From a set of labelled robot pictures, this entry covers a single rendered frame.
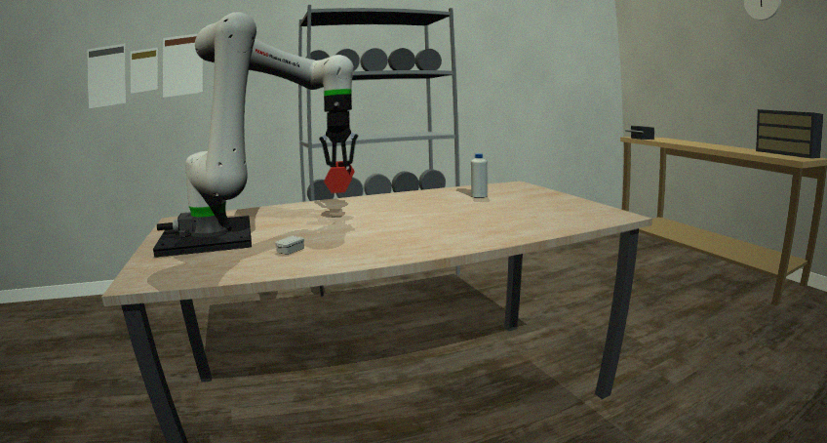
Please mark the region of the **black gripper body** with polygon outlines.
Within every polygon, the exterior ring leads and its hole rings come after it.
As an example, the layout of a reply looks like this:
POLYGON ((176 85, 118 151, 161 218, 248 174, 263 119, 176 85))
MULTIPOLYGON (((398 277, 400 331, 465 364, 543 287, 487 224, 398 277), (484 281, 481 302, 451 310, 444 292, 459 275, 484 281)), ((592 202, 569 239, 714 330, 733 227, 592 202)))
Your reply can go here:
POLYGON ((333 142, 333 133, 336 133, 336 143, 340 142, 340 133, 344 133, 344 142, 351 134, 349 123, 349 111, 328 112, 326 135, 333 142), (338 126, 338 127, 335 127, 338 126))

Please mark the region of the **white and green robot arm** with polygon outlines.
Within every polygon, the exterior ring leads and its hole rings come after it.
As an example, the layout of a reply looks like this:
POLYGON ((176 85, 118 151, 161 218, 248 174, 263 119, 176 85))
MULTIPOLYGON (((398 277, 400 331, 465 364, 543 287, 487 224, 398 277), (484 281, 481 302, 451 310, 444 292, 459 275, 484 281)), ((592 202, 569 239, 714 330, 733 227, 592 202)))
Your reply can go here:
POLYGON ((215 63, 208 151, 185 161, 190 213, 180 213, 173 222, 157 223, 157 230, 173 229, 179 237, 213 237, 231 230, 226 200, 237 197, 247 183, 244 118, 249 70, 309 90, 323 87, 324 111, 341 112, 352 109, 354 66, 342 55, 311 60, 269 46, 256 39, 255 21, 240 12, 201 29, 195 50, 201 59, 215 63))

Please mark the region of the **red dumbbell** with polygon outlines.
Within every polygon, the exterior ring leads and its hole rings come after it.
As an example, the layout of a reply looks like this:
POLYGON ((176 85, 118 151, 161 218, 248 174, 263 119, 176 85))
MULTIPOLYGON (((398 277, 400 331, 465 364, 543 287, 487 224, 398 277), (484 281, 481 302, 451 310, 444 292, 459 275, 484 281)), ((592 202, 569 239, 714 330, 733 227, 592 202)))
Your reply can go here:
POLYGON ((336 167, 330 168, 324 183, 331 193, 345 192, 354 173, 355 171, 351 165, 349 165, 349 169, 346 170, 346 168, 343 167, 343 161, 337 161, 336 167))

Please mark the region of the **grey bottle with blue cap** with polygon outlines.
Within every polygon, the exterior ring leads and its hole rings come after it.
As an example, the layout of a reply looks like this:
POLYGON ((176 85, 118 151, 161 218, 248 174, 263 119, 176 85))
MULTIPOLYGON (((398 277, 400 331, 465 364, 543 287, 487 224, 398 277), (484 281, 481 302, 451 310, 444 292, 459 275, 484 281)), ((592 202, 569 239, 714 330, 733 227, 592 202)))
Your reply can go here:
POLYGON ((471 160, 471 196, 485 198, 488 196, 488 162, 483 154, 476 154, 471 160))

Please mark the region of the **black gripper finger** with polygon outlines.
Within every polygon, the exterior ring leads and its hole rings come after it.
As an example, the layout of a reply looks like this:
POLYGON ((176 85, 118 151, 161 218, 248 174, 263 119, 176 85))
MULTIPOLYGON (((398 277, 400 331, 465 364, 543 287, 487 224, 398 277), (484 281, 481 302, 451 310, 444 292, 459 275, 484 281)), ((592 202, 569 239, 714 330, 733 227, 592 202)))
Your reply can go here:
POLYGON ((320 142, 321 142, 321 143, 322 143, 322 145, 323 145, 323 149, 324 149, 324 154, 325 154, 325 159, 326 159, 326 163, 327 163, 327 165, 329 165, 329 166, 331 166, 331 167, 336 167, 336 133, 333 133, 333 152, 332 152, 332 162, 330 162, 331 160, 329 159, 329 158, 330 158, 330 155, 329 155, 329 152, 328 152, 328 147, 327 147, 327 143, 326 143, 326 140, 327 140, 327 135, 323 135, 322 137, 320 137, 320 138, 319 138, 319 140, 320 140, 320 142), (329 160, 330 160, 330 161, 329 161, 329 160))
POLYGON ((354 134, 354 133, 352 133, 352 132, 351 132, 350 136, 351 136, 352 142, 351 142, 351 148, 350 148, 350 156, 349 156, 349 161, 347 161, 347 158, 346 158, 346 146, 345 146, 345 142, 344 142, 344 133, 340 133, 340 141, 341 141, 341 149, 342 149, 343 167, 345 167, 345 168, 346 168, 346 170, 348 170, 348 169, 349 169, 349 165, 350 165, 350 164, 352 164, 352 162, 353 162, 354 149, 355 149, 355 141, 356 141, 356 140, 357 140, 357 138, 358 138, 358 135, 356 135, 356 134, 354 134))

